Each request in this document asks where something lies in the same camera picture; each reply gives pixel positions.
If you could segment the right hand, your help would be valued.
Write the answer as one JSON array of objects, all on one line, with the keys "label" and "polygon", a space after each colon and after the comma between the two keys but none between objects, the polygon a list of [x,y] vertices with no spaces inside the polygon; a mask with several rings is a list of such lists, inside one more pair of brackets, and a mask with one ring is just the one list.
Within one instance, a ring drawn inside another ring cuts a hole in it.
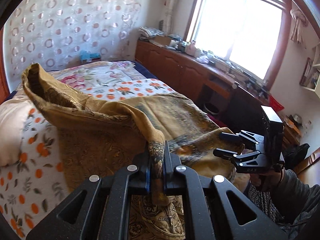
[{"label": "right hand", "polygon": [[250,174],[250,182],[259,191],[270,192],[282,182],[284,173],[284,170],[281,170],[280,172],[270,170],[262,174]]}]

